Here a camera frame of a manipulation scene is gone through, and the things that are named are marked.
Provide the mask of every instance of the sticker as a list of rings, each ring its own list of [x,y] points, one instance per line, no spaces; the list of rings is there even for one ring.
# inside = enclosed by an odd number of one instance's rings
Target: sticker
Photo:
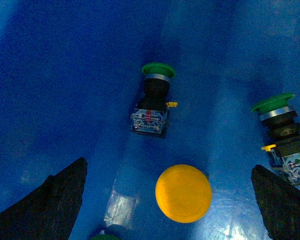
[[[161,134],[167,120],[167,113],[164,111],[135,108],[131,119],[132,131]]]

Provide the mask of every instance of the red label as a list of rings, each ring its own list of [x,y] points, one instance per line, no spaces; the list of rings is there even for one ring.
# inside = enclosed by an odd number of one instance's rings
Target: red label
[[[145,114],[145,120],[147,122],[151,121],[151,110],[147,110]]]

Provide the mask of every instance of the yellow push button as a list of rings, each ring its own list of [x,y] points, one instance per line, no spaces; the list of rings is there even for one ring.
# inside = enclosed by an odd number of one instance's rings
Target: yellow push button
[[[155,187],[161,211],[178,223],[192,223],[208,211],[212,190],[207,177],[197,168],[179,164],[166,169]]]

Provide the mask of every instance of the silver metal ring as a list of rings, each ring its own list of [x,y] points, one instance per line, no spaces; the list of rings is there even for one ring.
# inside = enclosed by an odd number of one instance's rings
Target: silver metal ring
[[[259,119],[262,122],[266,119],[273,118],[273,117],[279,116],[281,114],[286,114],[286,113],[293,112],[293,111],[295,111],[294,106],[284,106],[282,108],[262,114],[261,116],[259,116]]]
[[[158,73],[152,73],[152,74],[148,74],[145,76],[144,79],[160,79],[160,80],[164,80],[168,83],[170,83],[170,78],[165,76],[165,75],[162,75],[162,74],[158,74]]]

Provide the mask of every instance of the yellow tab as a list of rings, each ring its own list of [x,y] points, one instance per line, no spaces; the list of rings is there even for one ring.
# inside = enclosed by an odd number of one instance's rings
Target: yellow tab
[[[168,108],[176,108],[178,106],[178,103],[176,101],[170,101],[167,102],[166,105],[168,106]]]
[[[275,148],[277,145],[272,144],[272,145],[268,145],[268,146],[263,146],[261,149],[265,150],[266,152],[270,152],[271,149]]]

